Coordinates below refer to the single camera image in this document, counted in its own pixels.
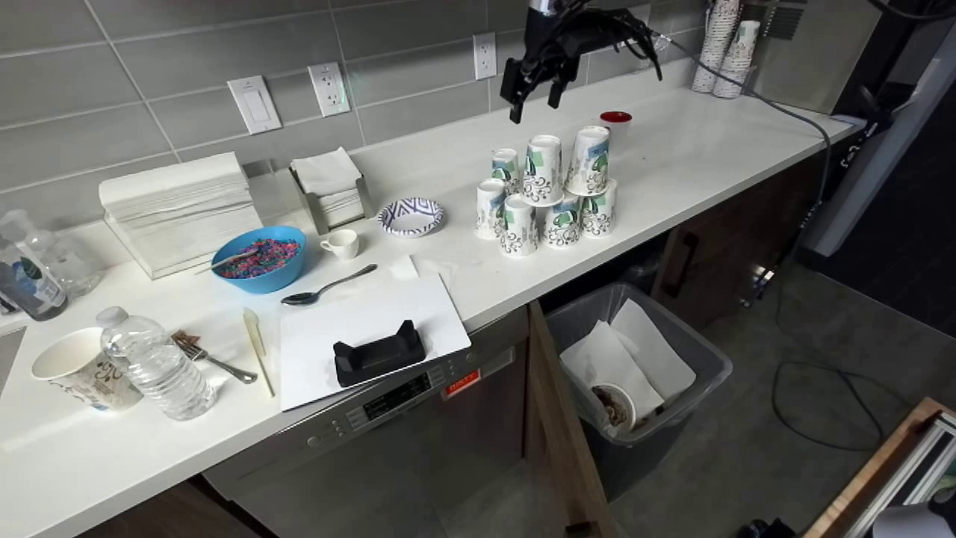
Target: white countertop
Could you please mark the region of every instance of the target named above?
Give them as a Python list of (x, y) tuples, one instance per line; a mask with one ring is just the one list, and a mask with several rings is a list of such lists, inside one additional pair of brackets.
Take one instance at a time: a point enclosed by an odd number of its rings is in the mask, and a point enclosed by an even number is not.
[[(418, 273), (446, 279), (463, 323), (478, 330), (823, 151), (812, 128), (760, 102), (719, 102), (682, 90), (684, 73), (688, 67), (669, 67), (669, 85), (652, 76), (603, 82), (567, 94), (561, 111), (543, 111), (537, 102), (525, 109), (522, 126), (512, 126), (500, 111), (359, 151), (355, 161), (377, 200), (397, 193), (428, 194), (452, 220), (428, 239), (386, 236), (374, 221), (362, 221), (355, 229), (368, 239), (364, 256), (355, 263), (321, 260), (295, 290), (368, 260), (388, 263), (413, 256)], [(488, 157), (503, 143), (519, 148), (536, 131), (575, 140), (575, 131), (607, 109), (633, 114), (627, 151), (615, 148), (612, 161), (612, 178), (622, 182), (612, 236), (582, 239), (567, 253), (542, 250), (528, 260), (506, 260), (492, 242), (478, 242), (476, 185), (488, 175)], [(835, 140), (851, 131), (851, 126), (817, 121)], [(213, 357), (256, 371), (241, 309), (268, 315), (279, 296), (283, 293), (241, 296), (209, 273), (153, 285), (137, 267), (122, 263), (56, 320), (31, 323), (0, 396), (0, 535), (79, 535), (324, 414), (324, 403), (279, 414), (264, 384), (228, 384), (221, 400), (195, 423), (167, 423), (153, 408), (100, 415), (31, 378), (31, 362), (46, 344), (94, 326), (104, 306), (126, 306), (171, 330), (195, 330)]]

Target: wall outlet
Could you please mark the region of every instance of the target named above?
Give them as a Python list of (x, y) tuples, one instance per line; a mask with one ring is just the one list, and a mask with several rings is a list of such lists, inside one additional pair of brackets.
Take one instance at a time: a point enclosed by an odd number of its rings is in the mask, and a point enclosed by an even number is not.
[(240, 118), (241, 118), (249, 134), (282, 128), (267, 79), (259, 79), (259, 76), (256, 79), (236, 79), (236, 82), (228, 82), (228, 87), (236, 100), (236, 109), (240, 109)]
[(324, 118), (352, 111), (339, 63), (310, 67), (307, 79), (310, 79), (310, 90), (316, 94)]
[(657, 52), (657, 57), (667, 55), (667, 52), (672, 48), (672, 43), (676, 43), (676, 39), (667, 37), (667, 33), (655, 37), (655, 52)]
[(473, 37), (476, 82), (500, 76), (500, 43), (492, 33)]

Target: coffee cup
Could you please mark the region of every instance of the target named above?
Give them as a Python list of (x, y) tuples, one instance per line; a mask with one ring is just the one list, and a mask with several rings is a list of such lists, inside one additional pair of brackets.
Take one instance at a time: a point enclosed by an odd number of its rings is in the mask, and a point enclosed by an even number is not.
[(567, 193), (578, 197), (600, 194), (610, 182), (610, 131), (587, 126), (578, 131)]
[(506, 193), (519, 193), (522, 164), (516, 151), (503, 148), (491, 157), (491, 178), (506, 182)]
[(478, 185), (478, 239), (495, 239), (506, 212), (506, 179), (485, 179)]
[(324, 236), (324, 250), (333, 253), (336, 257), (359, 257), (362, 236), (349, 229), (333, 230)]
[(607, 236), (615, 221), (619, 182), (610, 182), (600, 194), (582, 197), (582, 230), (588, 236)]
[(537, 208), (561, 200), (564, 194), (561, 139), (537, 134), (533, 139), (525, 152), (528, 157), (525, 157), (522, 194)]
[(543, 242), (551, 250), (564, 250), (579, 239), (579, 200), (564, 197), (548, 209)]
[(537, 250), (537, 212), (522, 194), (506, 200), (503, 229), (495, 230), (506, 257), (525, 257)]
[(143, 396), (104, 357), (100, 330), (73, 333), (32, 362), (32, 378), (62, 390), (94, 409), (126, 409)]

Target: cabinet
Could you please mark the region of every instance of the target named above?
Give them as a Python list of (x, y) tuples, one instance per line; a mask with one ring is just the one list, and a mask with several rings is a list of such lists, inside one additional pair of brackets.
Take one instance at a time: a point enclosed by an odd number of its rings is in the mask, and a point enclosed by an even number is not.
[(655, 299), (690, 326), (705, 326), (743, 309), (760, 296), (751, 287), (754, 269), (779, 263), (796, 242), (817, 185), (820, 164), (803, 161), (676, 229), (663, 253)]

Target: plate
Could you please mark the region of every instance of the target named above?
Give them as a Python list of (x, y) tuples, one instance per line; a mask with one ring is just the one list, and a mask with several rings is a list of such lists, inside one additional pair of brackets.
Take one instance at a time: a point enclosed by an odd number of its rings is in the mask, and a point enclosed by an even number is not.
[(446, 226), (446, 209), (428, 197), (400, 197), (380, 212), (386, 230), (428, 236)]

